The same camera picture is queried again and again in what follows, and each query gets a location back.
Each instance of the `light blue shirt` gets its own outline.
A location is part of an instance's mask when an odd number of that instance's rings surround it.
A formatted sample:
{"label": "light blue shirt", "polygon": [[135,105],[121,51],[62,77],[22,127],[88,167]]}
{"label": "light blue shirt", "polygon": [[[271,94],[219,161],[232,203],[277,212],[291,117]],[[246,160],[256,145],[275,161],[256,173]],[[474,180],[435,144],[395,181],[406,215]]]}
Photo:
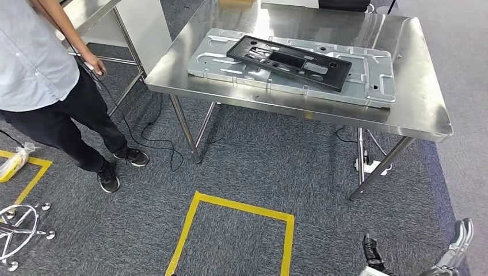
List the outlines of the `light blue shirt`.
{"label": "light blue shirt", "polygon": [[22,112],[66,99],[79,70],[25,0],[0,0],[0,109]]}

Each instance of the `plastic bag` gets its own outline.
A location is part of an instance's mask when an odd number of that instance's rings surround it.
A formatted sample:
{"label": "plastic bag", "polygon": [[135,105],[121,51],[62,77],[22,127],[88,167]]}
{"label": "plastic bag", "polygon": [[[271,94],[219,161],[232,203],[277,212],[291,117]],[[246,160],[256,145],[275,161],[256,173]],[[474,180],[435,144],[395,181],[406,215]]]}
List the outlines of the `plastic bag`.
{"label": "plastic bag", "polygon": [[29,159],[29,154],[35,151],[34,144],[25,142],[24,147],[17,147],[15,153],[2,166],[0,166],[0,183],[10,180]]}

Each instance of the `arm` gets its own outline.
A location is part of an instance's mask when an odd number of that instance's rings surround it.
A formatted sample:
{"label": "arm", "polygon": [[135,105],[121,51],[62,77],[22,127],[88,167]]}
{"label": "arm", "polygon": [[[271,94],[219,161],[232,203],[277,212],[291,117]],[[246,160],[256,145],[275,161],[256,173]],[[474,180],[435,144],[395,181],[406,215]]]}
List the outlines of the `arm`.
{"label": "arm", "polygon": [[46,10],[43,9],[41,4],[39,3],[39,0],[29,0],[30,4],[32,4],[32,7],[34,10],[38,13],[40,13],[49,23],[51,23],[54,28],[59,30],[58,26],[56,26],[56,23],[52,20],[52,18],[47,14]]}
{"label": "arm", "polygon": [[95,73],[100,75],[102,70],[106,71],[102,61],[94,56],[83,42],[57,0],[30,0],[30,2],[56,29],[63,33],[71,45],[78,50],[81,57],[93,66]]}

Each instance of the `black sneaker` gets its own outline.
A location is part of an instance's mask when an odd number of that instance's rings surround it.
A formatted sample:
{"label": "black sneaker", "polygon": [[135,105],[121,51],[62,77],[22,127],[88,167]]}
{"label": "black sneaker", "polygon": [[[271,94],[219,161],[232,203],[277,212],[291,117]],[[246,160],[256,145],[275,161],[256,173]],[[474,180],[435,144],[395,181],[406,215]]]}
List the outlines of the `black sneaker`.
{"label": "black sneaker", "polygon": [[117,175],[115,175],[115,167],[114,163],[109,163],[104,161],[104,165],[102,169],[97,172],[98,181],[100,181],[100,186],[102,190],[106,193],[114,193],[120,187],[120,181]]}
{"label": "black sneaker", "polygon": [[131,164],[136,167],[144,167],[145,165],[147,165],[147,163],[149,163],[149,156],[147,156],[147,154],[145,154],[144,152],[134,148],[127,149],[125,155],[113,154],[113,156],[118,159],[125,159],[127,161],[130,161]]}

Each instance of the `gray carpet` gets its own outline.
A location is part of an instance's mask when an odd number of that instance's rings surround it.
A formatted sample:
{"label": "gray carpet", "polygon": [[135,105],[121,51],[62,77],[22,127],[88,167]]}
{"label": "gray carpet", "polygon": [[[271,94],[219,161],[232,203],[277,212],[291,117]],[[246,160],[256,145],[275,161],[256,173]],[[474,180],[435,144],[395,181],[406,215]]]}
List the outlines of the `gray carpet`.
{"label": "gray carpet", "polygon": [[[163,2],[167,19],[179,5]],[[180,25],[174,23],[171,28]],[[177,32],[170,29],[172,35]],[[120,48],[92,45],[92,49],[111,56],[124,54]],[[107,67],[106,83],[113,91],[122,90],[135,74],[131,67]],[[366,229],[378,233],[383,255],[399,275],[419,274],[444,252],[454,218],[433,143],[415,142],[362,200],[349,202],[347,197],[356,187],[357,174],[352,167],[356,151],[354,144],[334,136],[339,126],[220,105],[204,138],[204,161],[196,165],[168,97],[147,91],[142,83],[121,107],[135,137],[142,141],[139,133],[158,114],[160,97],[161,117],[146,135],[174,142],[185,157],[177,172],[170,170],[169,151],[144,149],[151,163],[135,168],[119,162],[122,187],[115,194],[105,194],[93,173],[75,167],[61,152],[50,148],[36,151],[35,156],[53,164],[26,202],[53,203],[49,212],[41,214],[41,227],[54,229],[58,235],[51,241],[34,239],[15,258],[21,264],[15,274],[161,275],[195,190],[293,214],[293,275],[357,275],[365,265],[361,239]],[[181,103],[196,134],[209,103],[189,98],[181,98]],[[128,134],[120,113],[113,119]],[[25,140],[5,123],[0,122],[0,127]],[[96,133],[81,128],[89,144],[110,156]],[[352,139],[352,133],[346,128],[342,136]],[[377,138],[388,150],[399,140],[398,136],[381,134]],[[4,137],[0,143],[5,150],[15,146]],[[372,142],[366,140],[366,144],[372,156],[379,158]],[[175,166],[179,160],[174,157]],[[33,173],[35,168],[29,165],[12,181],[0,185],[2,205],[16,198],[19,187],[25,186]],[[283,233],[282,221],[202,203],[176,273],[276,275]]]}

